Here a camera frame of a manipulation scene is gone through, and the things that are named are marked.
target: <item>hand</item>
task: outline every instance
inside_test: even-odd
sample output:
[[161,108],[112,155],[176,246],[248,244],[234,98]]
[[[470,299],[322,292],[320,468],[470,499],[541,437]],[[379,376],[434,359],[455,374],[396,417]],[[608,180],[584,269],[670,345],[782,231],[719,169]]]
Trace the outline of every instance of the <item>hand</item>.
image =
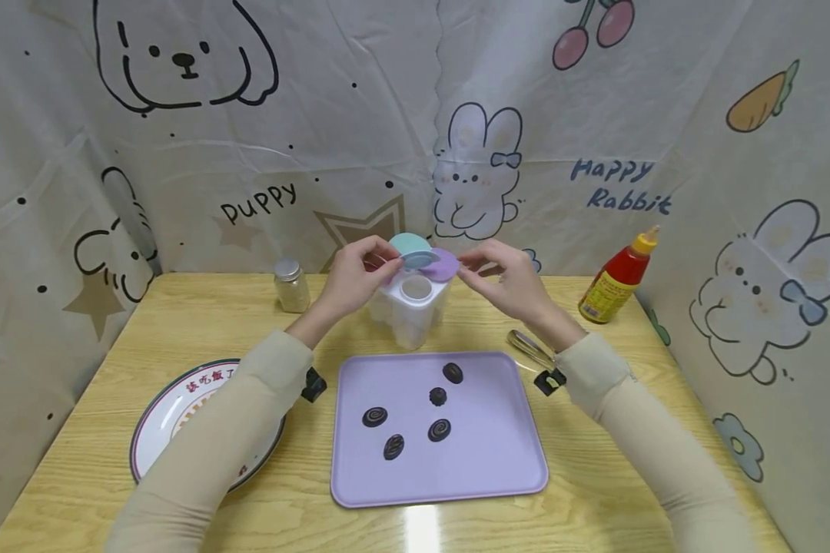
[[316,304],[338,319],[356,312],[403,267],[400,252],[384,238],[357,240],[338,250]]
[[368,237],[338,250],[323,292],[286,332],[314,349],[339,320],[363,307],[403,267],[385,239]]
[[[458,277],[501,313],[523,321],[555,351],[582,339],[586,332],[550,299],[525,251],[489,239],[458,257]],[[500,274],[497,282],[486,277]]]

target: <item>yellow bottle cap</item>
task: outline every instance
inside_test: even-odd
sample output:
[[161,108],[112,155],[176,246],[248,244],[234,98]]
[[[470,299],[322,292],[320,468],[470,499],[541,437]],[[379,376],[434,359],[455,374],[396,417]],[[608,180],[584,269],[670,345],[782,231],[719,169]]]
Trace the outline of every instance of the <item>yellow bottle cap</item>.
[[638,235],[630,244],[631,248],[643,256],[648,256],[655,249],[655,246],[658,245],[658,231],[660,229],[661,227],[655,225],[649,228],[648,231]]

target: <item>purple tray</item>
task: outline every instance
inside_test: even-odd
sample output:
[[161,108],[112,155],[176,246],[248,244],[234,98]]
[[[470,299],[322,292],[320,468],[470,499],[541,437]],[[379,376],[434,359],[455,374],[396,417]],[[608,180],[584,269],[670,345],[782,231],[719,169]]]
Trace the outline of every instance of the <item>purple tray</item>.
[[[447,363],[460,367],[460,383]],[[365,425],[376,407],[387,417],[373,412],[370,424],[384,421]],[[438,419],[451,430],[435,442]],[[533,494],[548,481],[519,369],[500,351],[351,357],[339,372],[333,447],[332,496],[348,508]]]

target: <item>glass jar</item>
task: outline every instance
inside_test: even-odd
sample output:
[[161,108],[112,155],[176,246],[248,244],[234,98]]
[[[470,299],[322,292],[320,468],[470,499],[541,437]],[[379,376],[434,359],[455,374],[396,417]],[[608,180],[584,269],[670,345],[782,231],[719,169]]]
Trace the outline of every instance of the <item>glass jar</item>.
[[309,307],[310,291],[297,261],[283,257],[274,264],[274,285],[284,312],[304,313]]

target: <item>bottle label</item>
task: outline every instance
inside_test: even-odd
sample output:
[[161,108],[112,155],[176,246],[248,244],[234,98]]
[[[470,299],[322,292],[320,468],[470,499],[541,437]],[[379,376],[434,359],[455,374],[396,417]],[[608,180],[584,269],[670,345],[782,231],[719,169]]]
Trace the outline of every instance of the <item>bottle label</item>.
[[637,286],[638,284],[624,284],[614,280],[606,271],[603,271],[590,290],[586,292],[580,304],[580,312],[589,320],[607,323],[629,300]]

